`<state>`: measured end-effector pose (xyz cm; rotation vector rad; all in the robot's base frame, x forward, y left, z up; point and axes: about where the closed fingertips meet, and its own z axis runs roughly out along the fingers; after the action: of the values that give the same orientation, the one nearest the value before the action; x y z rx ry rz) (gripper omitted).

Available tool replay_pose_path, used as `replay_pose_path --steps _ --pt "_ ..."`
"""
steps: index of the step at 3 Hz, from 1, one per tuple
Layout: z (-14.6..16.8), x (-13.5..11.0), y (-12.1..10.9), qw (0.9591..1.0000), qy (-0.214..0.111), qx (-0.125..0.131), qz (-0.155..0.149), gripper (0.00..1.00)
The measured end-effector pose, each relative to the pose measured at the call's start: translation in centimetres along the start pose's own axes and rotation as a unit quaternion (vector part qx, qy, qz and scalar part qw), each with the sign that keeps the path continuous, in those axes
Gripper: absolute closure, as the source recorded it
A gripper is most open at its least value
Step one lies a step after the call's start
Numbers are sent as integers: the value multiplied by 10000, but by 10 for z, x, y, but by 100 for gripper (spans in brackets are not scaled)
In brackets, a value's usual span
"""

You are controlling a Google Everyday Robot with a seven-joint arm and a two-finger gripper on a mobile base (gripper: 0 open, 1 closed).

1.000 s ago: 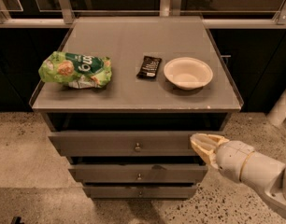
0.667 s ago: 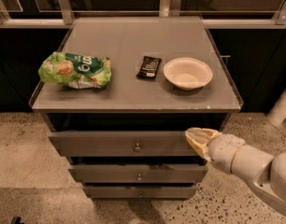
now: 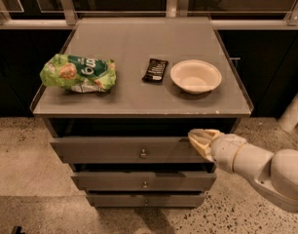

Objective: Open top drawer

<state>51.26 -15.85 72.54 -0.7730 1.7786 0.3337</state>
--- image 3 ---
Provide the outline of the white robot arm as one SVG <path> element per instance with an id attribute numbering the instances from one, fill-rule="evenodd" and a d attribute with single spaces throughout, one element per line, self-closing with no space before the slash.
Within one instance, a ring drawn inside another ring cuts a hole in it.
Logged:
<path id="1" fill-rule="evenodd" d="M 298 213 L 298 150 L 274 153 L 243 137 L 212 129 L 191 130 L 188 138 L 202 157 L 217 168 L 243 177 L 277 207 Z"/>

